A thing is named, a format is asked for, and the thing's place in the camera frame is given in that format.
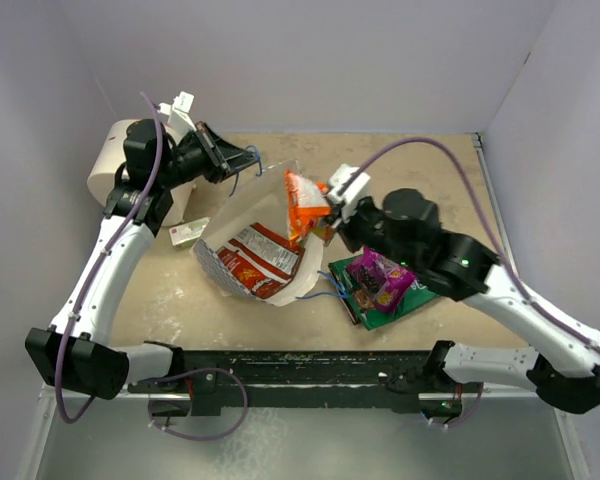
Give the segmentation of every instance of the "blue string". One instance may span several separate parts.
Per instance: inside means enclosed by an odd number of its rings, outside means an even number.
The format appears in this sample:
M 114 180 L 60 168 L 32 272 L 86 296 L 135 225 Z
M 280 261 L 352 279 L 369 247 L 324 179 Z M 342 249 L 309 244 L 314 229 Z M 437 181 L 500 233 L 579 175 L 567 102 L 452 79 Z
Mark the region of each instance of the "blue string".
M 337 297 L 337 298 L 349 298 L 349 294 L 347 293 L 347 291 L 344 289 L 344 287 L 342 285 L 340 285 L 340 283 L 338 283 L 338 281 L 335 278 L 333 278 L 328 273 L 323 272 L 322 270 L 318 270 L 318 273 L 320 275 L 322 275 L 324 278 L 326 278 L 327 280 L 329 280 L 331 282 L 331 284 L 334 287 L 336 287 L 336 290 L 338 290 L 338 293 L 327 292 L 327 291 L 318 292 L 318 293 L 313 293 L 311 295 L 304 295 L 302 297 L 296 297 L 296 300 L 310 300 L 312 298 L 316 298 L 321 295 L 328 295 L 330 297 Z
M 258 147 L 256 147 L 255 145 L 247 145 L 245 147 L 245 150 L 251 150 L 254 155 L 256 156 L 256 161 L 258 162 L 258 167 L 260 169 L 260 171 L 258 173 L 256 173 L 256 177 L 259 177 L 262 175 L 262 157 L 260 156 L 260 150 L 258 150 Z M 234 193 L 236 193 L 236 188 L 238 188 L 238 180 L 240 179 L 240 172 L 236 173 L 236 181 L 233 182 L 233 188 L 231 189 L 231 193 L 229 194 L 230 197 L 233 196 Z

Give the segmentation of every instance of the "beige tabletop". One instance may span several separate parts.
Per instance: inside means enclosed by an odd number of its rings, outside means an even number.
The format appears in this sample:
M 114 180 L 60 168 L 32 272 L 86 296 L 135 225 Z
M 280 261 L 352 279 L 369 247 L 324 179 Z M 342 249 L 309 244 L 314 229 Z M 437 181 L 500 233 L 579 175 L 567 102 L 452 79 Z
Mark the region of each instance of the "beige tabletop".
M 263 163 L 296 158 L 308 175 L 328 179 L 342 163 L 359 165 L 387 143 L 404 135 L 389 134 L 241 134 L 230 141 L 260 149 Z M 461 160 L 482 205 L 490 208 L 479 160 L 469 135 L 433 135 Z M 255 174 L 245 173 L 249 178 Z M 440 207 L 443 226 L 488 240 L 467 192 L 450 162 L 433 147 L 409 145 L 385 155 L 368 171 L 376 204 L 397 188 L 410 187 Z M 226 201 L 233 181 L 198 182 L 185 220 L 213 216 Z M 339 239 L 325 250 L 326 263 L 351 256 Z M 329 289 L 320 280 L 314 291 Z M 112 332 L 112 345 L 157 340 L 185 349 L 244 350 L 400 350 L 428 349 L 437 340 L 482 347 L 519 347 L 525 343 L 491 318 L 449 299 L 441 299 L 390 325 L 367 331 L 353 326 L 340 300 L 322 296 L 274 307 L 223 296 L 187 250 L 175 251 L 168 232 L 138 264 L 124 294 Z

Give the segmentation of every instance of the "white wall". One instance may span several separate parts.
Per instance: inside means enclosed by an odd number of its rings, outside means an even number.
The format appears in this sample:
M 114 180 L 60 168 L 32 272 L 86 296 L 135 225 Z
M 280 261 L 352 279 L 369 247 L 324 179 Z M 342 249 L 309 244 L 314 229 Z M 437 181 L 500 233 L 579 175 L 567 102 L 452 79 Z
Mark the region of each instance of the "white wall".
M 99 223 L 85 179 L 113 116 L 85 65 L 53 1 L 0 1 L 0 480 L 41 385 L 24 339 L 70 293 Z
M 600 0 L 556 7 L 485 154 L 523 277 L 600 327 Z M 600 480 L 600 408 L 578 427 Z
M 555 0 L 61 0 L 115 109 L 225 131 L 484 130 Z

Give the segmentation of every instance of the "green package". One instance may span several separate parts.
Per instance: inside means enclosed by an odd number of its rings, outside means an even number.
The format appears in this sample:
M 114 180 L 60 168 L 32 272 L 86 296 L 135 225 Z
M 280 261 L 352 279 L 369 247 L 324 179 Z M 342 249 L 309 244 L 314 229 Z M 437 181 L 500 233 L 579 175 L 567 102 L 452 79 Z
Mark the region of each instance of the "green package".
M 342 301 L 345 307 L 347 307 L 347 311 L 349 312 L 349 316 L 354 325 L 362 323 L 367 330 L 373 330 L 374 328 L 395 322 L 399 318 L 404 317 L 417 308 L 429 303 L 438 296 L 437 294 L 430 292 L 427 287 L 421 285 L 416 280 L 404 294 L 393 313 L 382 313 L 374 308 L 369 308 L 369 305 L 361 306 L 359 300 L 356 301 L 356 299 L 359 298 L 358 293 L 362 293 L 360 285 L 358 285 L 355 279 L 345 270 L 347 265 L 360 256 L 361 255 L 345 258 L 329 264 L 331 275 L 344 286 L 349 294 L 349 297 L 343 298 Z

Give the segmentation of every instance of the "paper towel roll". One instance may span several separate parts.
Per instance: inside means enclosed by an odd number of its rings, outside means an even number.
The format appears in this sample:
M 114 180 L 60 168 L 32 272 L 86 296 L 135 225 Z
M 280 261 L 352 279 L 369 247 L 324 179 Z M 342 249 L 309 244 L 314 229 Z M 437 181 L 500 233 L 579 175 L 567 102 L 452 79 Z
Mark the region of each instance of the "paper towel roll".
M 118 167 L 124 163 L 122 144 L 124 139 L 127 138 L 127 128 L 136 121 L 120 120 L 113 124 L 102 146 L 100 155 L 98 155 L 96 163 L 93 165 L 91 173 L 87 178 L 87 187 L 100 205 L 104 206 L 109 192 L 113 189 L 113 177 Z M 166 127 L 166 129 L 173 136 L 176 143 L 181 140 L 175 131 L 169 127 Z M 189 182 L 171 190 L 173 206 L 169 210 L 169 213 L 167 213 L 162 223 L 163 226 L 169 227 L 182 222 L 184 209 L 187 207 L 189 195 L 191 195 L 191 190 L 194 187 L 194 182 Z

